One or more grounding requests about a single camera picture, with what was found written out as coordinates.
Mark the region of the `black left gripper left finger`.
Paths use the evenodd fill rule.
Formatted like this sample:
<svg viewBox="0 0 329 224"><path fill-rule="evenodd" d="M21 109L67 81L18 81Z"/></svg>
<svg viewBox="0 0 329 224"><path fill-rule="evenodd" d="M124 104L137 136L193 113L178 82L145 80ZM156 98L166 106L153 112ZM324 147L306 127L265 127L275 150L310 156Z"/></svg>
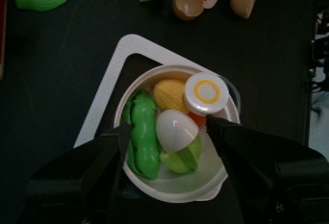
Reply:
<svg viewBox="0 0 329 224"><path fill-rule="evenodd" d="M112 223L130 132L118 126L42 167L17 224Z"/></svg>

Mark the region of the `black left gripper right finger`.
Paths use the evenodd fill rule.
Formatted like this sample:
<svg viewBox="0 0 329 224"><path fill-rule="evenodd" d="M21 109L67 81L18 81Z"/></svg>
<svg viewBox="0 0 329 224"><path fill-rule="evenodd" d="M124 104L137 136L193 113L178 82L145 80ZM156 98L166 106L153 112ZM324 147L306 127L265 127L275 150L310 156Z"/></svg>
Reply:
<svg viewBox="0 0 329 224"><path fill-rule="evenodd" d="M247 224L329 224L329 161L308 146L215 115L208 133Z"/></svg>

